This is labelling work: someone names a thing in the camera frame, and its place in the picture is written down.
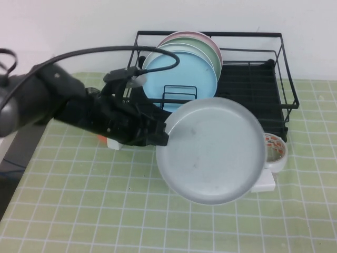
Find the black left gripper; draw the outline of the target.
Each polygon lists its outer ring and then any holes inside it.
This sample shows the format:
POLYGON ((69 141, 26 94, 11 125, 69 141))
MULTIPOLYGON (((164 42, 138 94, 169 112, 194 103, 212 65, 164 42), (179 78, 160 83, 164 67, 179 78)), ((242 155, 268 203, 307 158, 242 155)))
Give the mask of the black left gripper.
POLYGON ((144 147, 166 146, 166 119, 171 112, 155 109, 155 119, 142 113, 138 106, 123 102, 126 81, 109 81, 98 90, 87 87, 88 110, 84 129, 121 144, 144 147))

